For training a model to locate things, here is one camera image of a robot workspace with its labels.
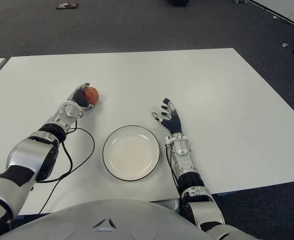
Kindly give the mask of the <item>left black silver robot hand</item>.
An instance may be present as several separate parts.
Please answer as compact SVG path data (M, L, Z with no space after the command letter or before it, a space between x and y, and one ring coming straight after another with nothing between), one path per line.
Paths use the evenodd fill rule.
M85 88L89 86L88 82L81 84L69 95L67 100L75 102L81 108L92 109L97 103L92 103L85 97Z

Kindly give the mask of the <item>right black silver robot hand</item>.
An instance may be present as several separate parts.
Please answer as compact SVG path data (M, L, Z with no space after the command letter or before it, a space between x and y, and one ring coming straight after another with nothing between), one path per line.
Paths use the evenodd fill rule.
M161 108L165 111L161 112L161 115L156 112L152 112L152 117L165 127L171 135L182 134L182 124L176 107L172 101L166 97L162 102L163 105Z

